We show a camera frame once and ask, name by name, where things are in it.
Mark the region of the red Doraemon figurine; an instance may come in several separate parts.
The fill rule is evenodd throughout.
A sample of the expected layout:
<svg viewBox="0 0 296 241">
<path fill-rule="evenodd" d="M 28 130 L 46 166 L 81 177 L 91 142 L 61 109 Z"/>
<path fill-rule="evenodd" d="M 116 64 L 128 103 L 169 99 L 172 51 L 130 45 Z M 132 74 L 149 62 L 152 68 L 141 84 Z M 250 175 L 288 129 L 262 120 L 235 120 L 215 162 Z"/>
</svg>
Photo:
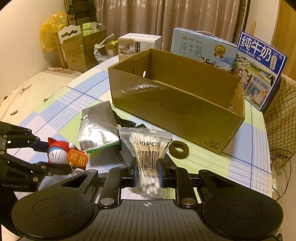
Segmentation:
<svg viewBox="0 0 296 241">
<path fill-rule="evenodd" d="M 70 166 L 72 175 L 80 174 L 86 170 L 87 153 L 79 150 L 74 143 L 57 141 L 54 138 L 48 138 L 48 143 L 47 157 L 49 163 Z"/>
</svg>

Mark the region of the cotton swab bag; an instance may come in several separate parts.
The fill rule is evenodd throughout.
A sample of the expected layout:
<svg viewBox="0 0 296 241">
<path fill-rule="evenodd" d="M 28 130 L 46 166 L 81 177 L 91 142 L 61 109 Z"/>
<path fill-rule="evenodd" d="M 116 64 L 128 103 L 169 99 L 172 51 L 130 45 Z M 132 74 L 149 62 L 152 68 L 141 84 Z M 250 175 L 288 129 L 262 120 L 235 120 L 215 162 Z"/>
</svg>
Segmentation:
<svg viewBox="0 0 296 241">
<path fill-rule="evenodd" d="M 173 141 L 172 134 L 148 128 L 122 127 L 119 135 L 137 161 L 137 184 L 130 191 L 143 197 L 165 199 L 167 191 L 159 183 L 158 160 L 167 153 Z"/>
</svg>

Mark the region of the silver foil pouch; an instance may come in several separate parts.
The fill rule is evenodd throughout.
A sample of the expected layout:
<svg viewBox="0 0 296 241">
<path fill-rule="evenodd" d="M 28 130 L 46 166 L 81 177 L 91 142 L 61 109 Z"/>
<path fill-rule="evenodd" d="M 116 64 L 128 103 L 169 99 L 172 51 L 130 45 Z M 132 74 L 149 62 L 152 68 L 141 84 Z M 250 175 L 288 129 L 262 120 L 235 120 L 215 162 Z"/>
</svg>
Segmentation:
<svg viewBox="0 0 296 241">
<path fill-rule="evenodd" d="M 82 110 L 79 144 L 80 149 L 87 153 L 119 144 L 119 135 L 109 101 Z"/>
</svg>

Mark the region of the brown cardboard box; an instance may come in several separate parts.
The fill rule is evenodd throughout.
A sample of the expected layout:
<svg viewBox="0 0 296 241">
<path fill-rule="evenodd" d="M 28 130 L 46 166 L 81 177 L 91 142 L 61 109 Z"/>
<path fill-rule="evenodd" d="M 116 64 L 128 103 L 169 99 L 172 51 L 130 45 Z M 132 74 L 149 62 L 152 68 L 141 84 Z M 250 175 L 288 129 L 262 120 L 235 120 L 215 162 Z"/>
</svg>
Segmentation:
<svg viewBox="0 0 296 241">
<path fill-rule="evenodd" d="M 113 105 L 220 154 L 245 119 L 242 81 L 157 49 L 108 68 Z"/>
</svg>

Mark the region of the plaid bed sheet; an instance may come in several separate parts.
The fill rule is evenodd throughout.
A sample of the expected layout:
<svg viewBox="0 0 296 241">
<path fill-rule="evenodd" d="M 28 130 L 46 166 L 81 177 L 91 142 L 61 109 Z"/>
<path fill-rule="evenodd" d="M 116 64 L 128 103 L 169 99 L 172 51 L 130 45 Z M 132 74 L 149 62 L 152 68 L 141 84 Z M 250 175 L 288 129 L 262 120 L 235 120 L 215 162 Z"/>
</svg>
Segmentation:
<svg viewBox="0 0 296 241">
<path fill-rule="evenodd" d="M 45 70 L 28 79 L 1 102 L 1 121 L 24 126 L 46 141 L 52 137 L 78 143 L 81 111 L 111 101 L 107 69 L 116 57 L 82 75 Z M 221 154 L 193 143 L 175 163 L 190 173 L 208 169 L 267 196 L 273 192 L 270 155 L 263 115 L 245 102 L 245 120 Z"/>
</svg>

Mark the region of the brown carton with white cutout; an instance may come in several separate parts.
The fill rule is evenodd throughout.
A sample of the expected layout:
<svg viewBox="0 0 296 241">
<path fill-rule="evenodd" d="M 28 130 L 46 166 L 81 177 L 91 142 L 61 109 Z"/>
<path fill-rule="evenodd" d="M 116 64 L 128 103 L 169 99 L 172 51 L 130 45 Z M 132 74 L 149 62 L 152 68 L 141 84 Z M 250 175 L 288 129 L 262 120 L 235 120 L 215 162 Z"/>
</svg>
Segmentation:
<svg viewBox="0 0 296 241">
<path fill-rule="evenodd" d="M 70 25 L 57 34 L 68 69 L 86 72 L 98 65 L 94 56 L 94 45 L 106 38 L 106 30 L 83 36 L 79 26 Z"/>
</svg>

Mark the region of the trash bin with boxes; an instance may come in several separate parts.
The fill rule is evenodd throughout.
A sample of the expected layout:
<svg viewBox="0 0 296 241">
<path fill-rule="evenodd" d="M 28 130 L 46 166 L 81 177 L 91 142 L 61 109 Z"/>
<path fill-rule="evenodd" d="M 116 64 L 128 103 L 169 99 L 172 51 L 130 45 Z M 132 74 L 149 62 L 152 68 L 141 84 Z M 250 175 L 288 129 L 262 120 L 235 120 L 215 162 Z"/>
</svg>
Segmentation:
<svg viewBox="0 0 296 241">
<path fill-rule="evenodd" d="M 94 56 L 99 64 L 116 55 L 118 55 L 118 40 L 115 39 L 114 34 L 94 45 Z"/>
</svg>

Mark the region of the yellow plastic bag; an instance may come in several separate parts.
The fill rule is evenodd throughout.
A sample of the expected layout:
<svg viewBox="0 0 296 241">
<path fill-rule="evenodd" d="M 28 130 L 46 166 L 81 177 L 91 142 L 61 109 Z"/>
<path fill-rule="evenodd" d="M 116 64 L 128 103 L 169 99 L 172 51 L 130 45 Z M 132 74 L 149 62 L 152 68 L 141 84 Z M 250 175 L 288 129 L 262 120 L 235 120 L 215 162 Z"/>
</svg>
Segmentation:
<svg viewBox="0 0 296 241">
<path fill-rule="evenodd" d="M 52 52 L 56 48 L 55 33 L 68 25 L 67 14 L 58 11 L 47 18 L 40 27 L 39 39 L 45 52 Z"/>
</svg>

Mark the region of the beige quilted chair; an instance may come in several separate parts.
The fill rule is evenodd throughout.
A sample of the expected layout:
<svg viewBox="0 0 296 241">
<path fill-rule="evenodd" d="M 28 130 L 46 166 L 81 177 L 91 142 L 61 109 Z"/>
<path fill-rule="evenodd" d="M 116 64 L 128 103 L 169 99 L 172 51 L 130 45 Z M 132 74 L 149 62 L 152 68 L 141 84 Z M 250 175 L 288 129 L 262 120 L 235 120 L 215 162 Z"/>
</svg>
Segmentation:
<svg viewBox="0 0 296 241">
<path fill-rule="evenodd" d="M 272 167 L 281 174 L 295 154 L 295 80 L 281 76 L 279 89 L 263 114 Z"/>
</svg>

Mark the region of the white appliance box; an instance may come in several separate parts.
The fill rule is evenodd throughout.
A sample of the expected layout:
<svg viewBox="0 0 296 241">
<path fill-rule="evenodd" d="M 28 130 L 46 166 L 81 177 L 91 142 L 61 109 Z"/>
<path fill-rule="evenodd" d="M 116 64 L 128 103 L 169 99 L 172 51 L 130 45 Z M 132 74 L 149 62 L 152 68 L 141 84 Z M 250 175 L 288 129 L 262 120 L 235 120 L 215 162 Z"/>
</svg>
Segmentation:
<svg viewBox="0 0 296 241">
<path fill-rule="evenodd" d="M 128 33 L 118 38 L 118 58 L 123 61 L 147 49 L 161 49 L 162 37 L 157 35 Z"/>
</svg>

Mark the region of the light blue milk carton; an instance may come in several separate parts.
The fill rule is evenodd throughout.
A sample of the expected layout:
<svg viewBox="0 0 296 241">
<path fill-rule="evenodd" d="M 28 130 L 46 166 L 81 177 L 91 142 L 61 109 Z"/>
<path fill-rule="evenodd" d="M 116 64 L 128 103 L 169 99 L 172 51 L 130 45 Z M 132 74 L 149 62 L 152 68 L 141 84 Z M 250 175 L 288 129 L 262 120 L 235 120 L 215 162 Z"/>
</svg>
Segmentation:
<svg viewBox="0 0 296 241">
<path fill-rule="evenodd" d="M 231 71 L 237 55 L 237 45 L 215 36 L 184 28 L 174 28 L 171 53 L 211 64 Z"/>
</svg>

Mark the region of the dark blue milk carton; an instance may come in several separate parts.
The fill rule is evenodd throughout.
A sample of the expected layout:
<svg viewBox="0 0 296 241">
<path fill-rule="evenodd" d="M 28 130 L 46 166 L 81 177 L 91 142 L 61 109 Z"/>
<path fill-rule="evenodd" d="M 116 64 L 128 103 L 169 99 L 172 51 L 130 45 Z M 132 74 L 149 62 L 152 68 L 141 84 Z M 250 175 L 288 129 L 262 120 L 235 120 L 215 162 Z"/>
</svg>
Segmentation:
<svg viewBox="0 0 296 241">
<path fill-rule="evenodd" d="M 287 56 L 245 32 L 240 33 L 233 72 L 242 80 L 245 98 L 259 111 L 280 78 Z"/>
</svg>

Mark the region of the brown curtain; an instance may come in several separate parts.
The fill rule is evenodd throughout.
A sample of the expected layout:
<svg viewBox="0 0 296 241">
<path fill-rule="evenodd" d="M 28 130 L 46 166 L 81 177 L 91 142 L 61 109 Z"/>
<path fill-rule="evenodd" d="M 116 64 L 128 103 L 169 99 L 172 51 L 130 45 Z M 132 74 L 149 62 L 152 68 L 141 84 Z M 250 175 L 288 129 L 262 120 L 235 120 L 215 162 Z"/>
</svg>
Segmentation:
<svg viewBox="0 0 296 241">
<path fill-rule="evenodd" d="M 162 49 L 170 51 L 176 27 L 205 31 L 237 43 L 245 30 L 250 1 L 95 1 L 97 20 L 116 37 L 127 33 L 158 35 Z"/>
</svg>

